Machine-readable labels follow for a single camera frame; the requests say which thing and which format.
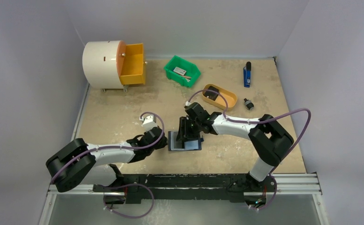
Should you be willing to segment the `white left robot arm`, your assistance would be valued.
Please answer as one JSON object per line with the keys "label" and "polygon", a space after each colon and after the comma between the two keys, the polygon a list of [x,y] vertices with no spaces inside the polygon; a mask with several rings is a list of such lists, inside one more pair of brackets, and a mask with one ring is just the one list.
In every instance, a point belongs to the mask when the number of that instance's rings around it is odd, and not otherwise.
{"label": "white left robot arm", "polygon": [[167,143],[160,127],[153,127],[118,145],[94,145],[76,138],[51,156],[45,165],[51,175],[51,184],[62,193],[78,186],[96,166],[138,162],[166,147]]}

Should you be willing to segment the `navy blue card holder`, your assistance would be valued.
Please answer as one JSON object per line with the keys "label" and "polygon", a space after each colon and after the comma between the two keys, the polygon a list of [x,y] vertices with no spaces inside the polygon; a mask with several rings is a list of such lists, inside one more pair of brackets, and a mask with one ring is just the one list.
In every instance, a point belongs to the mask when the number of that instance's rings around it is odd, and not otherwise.
{"label": "navy blue card holder", "polygon": [[203,137],[201,137],[200,139],[196,139],[193,141],[186,141],[186,142],[182,142],[184,149],[171,149],[172,147],[172,132],[173,131],[169,131],[168,132],[168,150],[169,151],[193,151],[193,150],[201,150],[202,149],[202,142],[204,141]]}

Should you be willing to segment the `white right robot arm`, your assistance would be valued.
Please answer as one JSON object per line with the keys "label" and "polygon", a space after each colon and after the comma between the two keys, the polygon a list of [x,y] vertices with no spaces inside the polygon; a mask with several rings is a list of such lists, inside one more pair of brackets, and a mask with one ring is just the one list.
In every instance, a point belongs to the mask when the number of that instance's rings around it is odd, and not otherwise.
{"label": "white right robot arm", "polygon": [[289,154],[293,137],[269,114],[261,118],[227,117],[221,112],[208,113],[199,103],[185,106],[186,116],[179,118],[177,141],[185,143],[200,138],[200,133],[231,135],[251,141],[258,154],[248,173],[246,184],[253,191],[265,184],[265,178]]}

